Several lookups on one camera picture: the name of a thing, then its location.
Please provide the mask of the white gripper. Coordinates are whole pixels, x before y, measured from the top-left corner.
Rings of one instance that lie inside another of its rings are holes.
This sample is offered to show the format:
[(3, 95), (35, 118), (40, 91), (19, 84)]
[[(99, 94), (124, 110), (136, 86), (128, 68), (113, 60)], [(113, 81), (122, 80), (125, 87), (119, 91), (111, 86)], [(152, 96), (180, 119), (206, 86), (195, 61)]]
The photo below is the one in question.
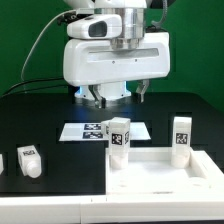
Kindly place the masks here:
[(121, 32), (122, 18), (116, 14), (95, 14), (67, 26), (71, 40), (64, 50), (64, 79), (73, 86), (90, 85), (97, 108), (106, 106), (98, 84), (140, 80), (136, 95), (142, 103), (148, 79), (165, 77), (170, 71), (167, 32), (146, 33), (134, 49), (115, 49), (112, 41)]

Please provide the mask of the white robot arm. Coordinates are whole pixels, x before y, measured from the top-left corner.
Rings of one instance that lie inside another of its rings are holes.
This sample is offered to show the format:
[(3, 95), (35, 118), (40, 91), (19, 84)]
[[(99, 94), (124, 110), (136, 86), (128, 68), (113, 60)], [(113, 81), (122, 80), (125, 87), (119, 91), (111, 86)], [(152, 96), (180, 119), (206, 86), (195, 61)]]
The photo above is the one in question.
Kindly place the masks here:
[(145, 10), (163, 9), (175, 0), (64, 0), (77, 11), (67, 26), (63, 76), (81, 104), (105, 108), (128, 102), (128, 81), (136, 81), (142, 102), (153, 78), (170, 71), (169, 33), (161, 19), (146, 25)]

